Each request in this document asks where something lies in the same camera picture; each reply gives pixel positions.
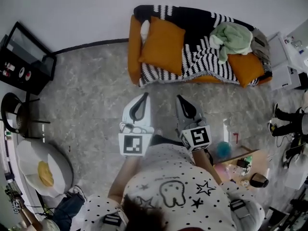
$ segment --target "person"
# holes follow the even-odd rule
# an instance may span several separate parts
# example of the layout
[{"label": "person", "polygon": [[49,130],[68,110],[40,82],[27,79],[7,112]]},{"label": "person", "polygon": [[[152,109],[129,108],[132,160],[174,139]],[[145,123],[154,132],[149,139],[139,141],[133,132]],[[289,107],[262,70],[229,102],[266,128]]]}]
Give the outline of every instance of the person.
[{"label": "person", "polygon": [[274,117],[282,121],[290,121],[290,124],[277,127],[271,122],[268,123],[268,128],[272,136],[282,136],[289,133],[299,133],[308,135],[308,114],[287,113],[278,108],[278,104],[274,106]]},{"label": "person", "polygon": [[81,230],[257,231],[263,219],[253,194],[221,182],[204,150],[188,153],[159,132],[145,157],[126,157],[107,198],[89,197]]},{"label": "person", "polygon": [[51,219],[44,219],[39,222],[33,213],[31,213],[20,201],[20,214],[27,225],[27,231],[69,231],[72,219],[78,214],[86,201],[86,197],[79,186],[74,186],[66,194],[59,205],[55,208]]}]

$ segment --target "gray speckled floor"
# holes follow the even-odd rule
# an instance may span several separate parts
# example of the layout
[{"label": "gray speckled floor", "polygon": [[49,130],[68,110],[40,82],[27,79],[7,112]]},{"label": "gray speckled floor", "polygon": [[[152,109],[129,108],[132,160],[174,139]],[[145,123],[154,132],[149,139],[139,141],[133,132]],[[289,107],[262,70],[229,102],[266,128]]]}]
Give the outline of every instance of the gray speckled floor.
[{"label": "gray speckled floor", "polygon": [[[268,84],[246,89],[230,84],[158,84],[139,89],[128,77],[127,46],[103,45],[58,55],[54,81],[40,94],[40,116],[51,121],[45,126],[46,141],[70,159],[74,183],[81,184],[86,194],[107,194],[124,160],[117,139],[122,110],[145,91],[152,98],[154,127],[177,139],[174,98],[183,94],[203,108],[211,126],[213,155],[226,134],[230,134],[234,154],[241,152],[240,145],[268,153],[270,183],[257,191],[257,199],[265,208],[283,209],[295,193],[284,187],[285,170],[280,166],[287,142],[277,148],[267,121],[275,102],[285,111],[295,111],[303,92],[271,92]],[[238,144],[233,133],[239,133]]]}]

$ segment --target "orange cushion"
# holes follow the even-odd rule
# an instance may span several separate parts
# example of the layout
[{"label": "orange cushion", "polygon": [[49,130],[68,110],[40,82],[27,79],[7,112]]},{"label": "orange cushion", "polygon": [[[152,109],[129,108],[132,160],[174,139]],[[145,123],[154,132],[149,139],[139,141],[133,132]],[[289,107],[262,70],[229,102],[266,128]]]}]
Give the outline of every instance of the orange cushion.
[{"label": "orange cushion", "polygon": [[128,73],[131,81],[136,85],[141,77],[141,63],[138,62],[141,53],[140,29],[140,22],[132,15],[128,40]]},{"label": "orange cushion", "polygon": [[228,61],[240,85],[246,87],[255,78],[264,75],[260,60],[253,54],[229,54]]},{"label": "orange cushion", "polygon": [[173,23],[151,17],[149,35],[139,62],[181,75],[184,34],[185,30]]}]

